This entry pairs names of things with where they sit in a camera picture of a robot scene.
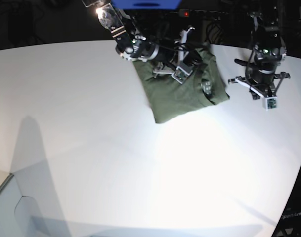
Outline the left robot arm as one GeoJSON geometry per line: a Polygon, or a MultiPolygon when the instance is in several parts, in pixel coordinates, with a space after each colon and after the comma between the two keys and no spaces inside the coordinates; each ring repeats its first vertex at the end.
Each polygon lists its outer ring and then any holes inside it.
{"type": "Polygon", "coordinates": [[[253,100],[263,99],[268,107],[276,107],[277,91],[290,74],[276,73],[287,55],[282,38],[283,1],[250,0],[248,16],[252,19],[250,47],[247,61],[235,59],[234,62],[245,67],[245,75],[229,79],[229,84],[246,87],[253,100]]]}

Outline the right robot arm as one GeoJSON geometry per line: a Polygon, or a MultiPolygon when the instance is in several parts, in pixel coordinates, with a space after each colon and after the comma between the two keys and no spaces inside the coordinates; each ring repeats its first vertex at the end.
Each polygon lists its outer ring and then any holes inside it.
{"type": "Polygon", "coordinates": [[[171,0],[84,0],[116,42],[116,52],[127,61],[154,63],[153,75],[170,75],[180,84],[202,63],[204,46],[190,42],[195,30],[186,21],[188,9],[171,0]]]}

